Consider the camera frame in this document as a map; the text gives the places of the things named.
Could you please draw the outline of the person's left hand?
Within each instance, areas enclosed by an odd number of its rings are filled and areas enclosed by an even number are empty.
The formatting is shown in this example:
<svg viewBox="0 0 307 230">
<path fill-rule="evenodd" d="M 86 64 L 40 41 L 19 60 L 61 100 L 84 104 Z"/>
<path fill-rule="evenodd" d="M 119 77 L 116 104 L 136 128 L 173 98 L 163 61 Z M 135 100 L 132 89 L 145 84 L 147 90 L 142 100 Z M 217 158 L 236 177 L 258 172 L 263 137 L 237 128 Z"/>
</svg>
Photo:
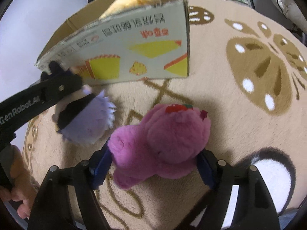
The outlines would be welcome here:
<svg viewBox="0 0 307 230">
<path fill-rule="evenodd" d="M 36 190 L 30 182 L 30 172 L 26 168 L 21 152 L 15 145 L 9 145 L 1 151 L 1 165 L 13 182 L 11 190 L 1 186 L 1 200 L 21 202 L 17 208 L 20 218 L 28 218 L 36 197 Z"/>
</svg>

